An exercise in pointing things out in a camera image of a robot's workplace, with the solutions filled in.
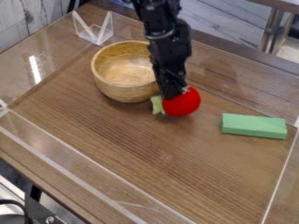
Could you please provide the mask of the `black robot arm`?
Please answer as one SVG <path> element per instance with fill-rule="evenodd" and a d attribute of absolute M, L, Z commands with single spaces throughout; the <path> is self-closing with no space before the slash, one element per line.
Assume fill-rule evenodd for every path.
<path fill-rule="evenodd" d="M 163 98 L 171 100 L 187 91 L 186 61 L 193 56 L 191 27 L 178 17 L 181 0 L 133 0 L 150 41 L 150 60 Z"/>

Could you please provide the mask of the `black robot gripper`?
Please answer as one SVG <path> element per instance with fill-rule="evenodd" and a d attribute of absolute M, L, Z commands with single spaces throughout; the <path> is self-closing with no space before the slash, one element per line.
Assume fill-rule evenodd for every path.
<path fill-rule="evenodd" d="M 171 100 L 186 92 L 186 60 L 193 56 L 191 27 L 182 19 L 150 19 L 146 39 L 162 96 Z"/>

